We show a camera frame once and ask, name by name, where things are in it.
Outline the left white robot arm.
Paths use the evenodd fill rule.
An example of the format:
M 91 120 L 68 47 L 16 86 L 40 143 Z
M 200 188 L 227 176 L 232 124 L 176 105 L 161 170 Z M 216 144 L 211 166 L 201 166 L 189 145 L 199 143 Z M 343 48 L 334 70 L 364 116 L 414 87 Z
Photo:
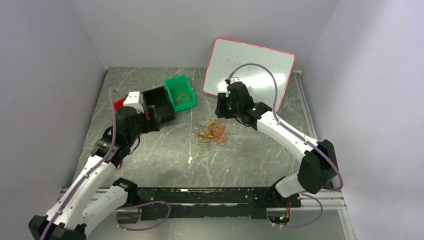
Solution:
M 36 240 L 85 240 L 93 228 L 120 207 L 132 208 L 141 201 L 136 183 L 119 178 L 105 196 L 89 202 L 106 178 L 130 155 L 141 134 L 158 132 L 161 120 L 153 105 L 146 112 L 123 106 L 112 114 L 112 126 L 95 143 L 75 181 L 44 215 L 34 215 L 29 230 Z

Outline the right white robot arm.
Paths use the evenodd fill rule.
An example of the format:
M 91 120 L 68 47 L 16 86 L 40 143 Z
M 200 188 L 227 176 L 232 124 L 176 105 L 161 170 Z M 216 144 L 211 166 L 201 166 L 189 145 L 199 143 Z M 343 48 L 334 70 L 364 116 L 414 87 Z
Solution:
M 280 118 L 270 106 L 254 102 L 240 81 L 218 93 L 215 114 L 218 118 L 236 119 L 271 137 L 299 161 L 298 172 L 277 181 L 276 190 L 270 193 L 270 202 L 275 207 L 282 207 L 294 194 L 317 194 L 339 173 L 335 148 L 329 140 L 307 136 Z

